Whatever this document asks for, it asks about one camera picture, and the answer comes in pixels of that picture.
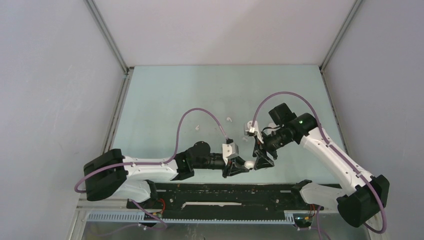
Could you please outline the white case with black window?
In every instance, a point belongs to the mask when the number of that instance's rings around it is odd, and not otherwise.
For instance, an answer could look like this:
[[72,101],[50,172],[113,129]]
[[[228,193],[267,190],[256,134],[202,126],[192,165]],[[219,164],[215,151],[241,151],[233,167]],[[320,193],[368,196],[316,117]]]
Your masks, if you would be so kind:
[[254,161],[249,160],[249,161],[245,161],[243,166],[248,170],[253,170],[255,167],[255,164],[256,163]]

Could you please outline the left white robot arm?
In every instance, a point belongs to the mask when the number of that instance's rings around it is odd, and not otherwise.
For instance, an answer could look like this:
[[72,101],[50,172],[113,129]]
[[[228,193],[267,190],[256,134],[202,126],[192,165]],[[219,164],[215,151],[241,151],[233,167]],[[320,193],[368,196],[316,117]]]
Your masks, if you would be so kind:
[[238,155],[238,146],[232,141],[222,145],[222,153],[212,153],[208,143],[199,141],[171,161],[124,156],[115,148],[83,167],[85,194],[91,202],[121,198],[153,208],[158,202],[155,183],[186,180],[196,169],[219,170],[223,178],[232,177],[248,173],[254,166],[254,161]]

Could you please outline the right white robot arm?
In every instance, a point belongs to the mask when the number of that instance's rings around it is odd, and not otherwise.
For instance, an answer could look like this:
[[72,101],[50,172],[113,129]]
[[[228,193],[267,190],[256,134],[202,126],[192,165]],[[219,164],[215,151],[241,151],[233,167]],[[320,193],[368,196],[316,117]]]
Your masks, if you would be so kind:
[[270,168],[278,149],[297,143],[314,154],[337,179],[339,188],[303,180],[291,188],[291,204],[304,209],[309,204],[336,210],[352,227],[358,228],[387,205],[390,182],[384,175],[375,176],[350,158],[321,128],[310,113],[297,116],[282,103],[269,111],[277,129],[269,134],[260,131],[258,122],[246,124],[246,134],[255,138],[254,168]]

